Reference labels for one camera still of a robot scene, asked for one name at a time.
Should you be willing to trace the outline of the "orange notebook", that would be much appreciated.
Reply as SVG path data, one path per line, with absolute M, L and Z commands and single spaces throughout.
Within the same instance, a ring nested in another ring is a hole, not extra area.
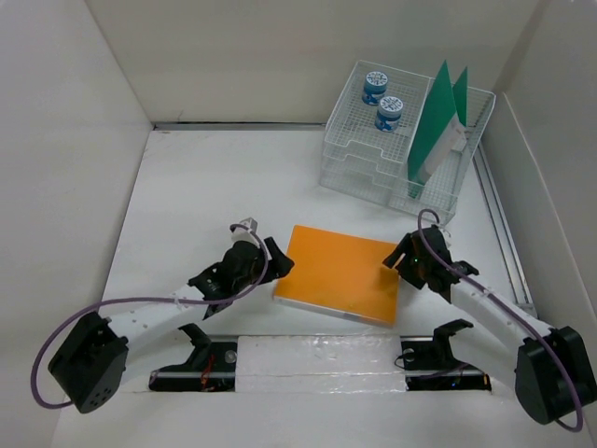
M 345 320 L 391 328 L 399 280 L 382 262 L 395 245 L 297 225 L 286 255 L 295 262 L 277 281 L 273 299 L 284 305 Z

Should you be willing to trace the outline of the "green notebook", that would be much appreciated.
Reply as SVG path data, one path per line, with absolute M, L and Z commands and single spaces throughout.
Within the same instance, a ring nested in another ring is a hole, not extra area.
M 407 160 L 408 195 L 416 199 L 449 153 L 465 141 L 467 68 L 452 84 L 446 61 L 426 95 Z

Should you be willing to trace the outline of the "blue white jar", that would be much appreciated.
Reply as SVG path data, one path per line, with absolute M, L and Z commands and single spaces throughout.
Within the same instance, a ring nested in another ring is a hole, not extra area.
M 384 96 L 378 103 L 375 127 L 386 133 L 393 132 L 401 119 L 404 104 L 396 96 Z
M 366 105 L 377 105 L 385 95 L 388 76 L 382 71 L 370 71 L 365 75 L 362 101 Z

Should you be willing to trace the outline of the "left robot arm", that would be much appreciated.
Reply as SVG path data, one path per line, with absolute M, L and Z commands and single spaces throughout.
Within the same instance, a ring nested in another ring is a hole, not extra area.
M 234 241 L 223 259 L 191 277 L 168 298 L 152 298 L 143 307 L 103 317 L 86 311 L 49 362 L 49 373 L 82 414 L 98 410 L 118 388 L 138 375 L 133 358 L 143 348 L 175 330 L 188 338 L 175 349 L 179 363 L 151 372 L 149 387 L 162 378 L 187 379 L 192 390 L 228 391 L 234 386 L 235 365 L 226 354 L 233 342 L 215 343 L 199 327 L 258 286 L 282 279 L 294 261 L 268 237 L 253 235 Z

